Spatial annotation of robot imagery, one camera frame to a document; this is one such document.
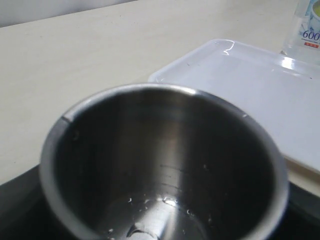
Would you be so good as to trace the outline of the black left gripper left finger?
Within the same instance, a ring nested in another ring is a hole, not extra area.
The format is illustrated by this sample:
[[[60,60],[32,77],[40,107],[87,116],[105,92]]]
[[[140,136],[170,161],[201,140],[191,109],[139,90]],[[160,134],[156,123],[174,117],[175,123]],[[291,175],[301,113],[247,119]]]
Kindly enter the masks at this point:
[[[0,186],[0,238],[53,240],[54,231],[39,181],[39,167]]]

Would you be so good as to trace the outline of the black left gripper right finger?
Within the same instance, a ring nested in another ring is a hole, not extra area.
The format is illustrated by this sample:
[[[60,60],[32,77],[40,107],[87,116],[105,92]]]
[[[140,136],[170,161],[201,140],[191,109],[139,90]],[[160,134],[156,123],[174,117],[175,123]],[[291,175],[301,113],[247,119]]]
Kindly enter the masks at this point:
[[[320,198],[291,183],[283,226],[286,240],[319,240]]]

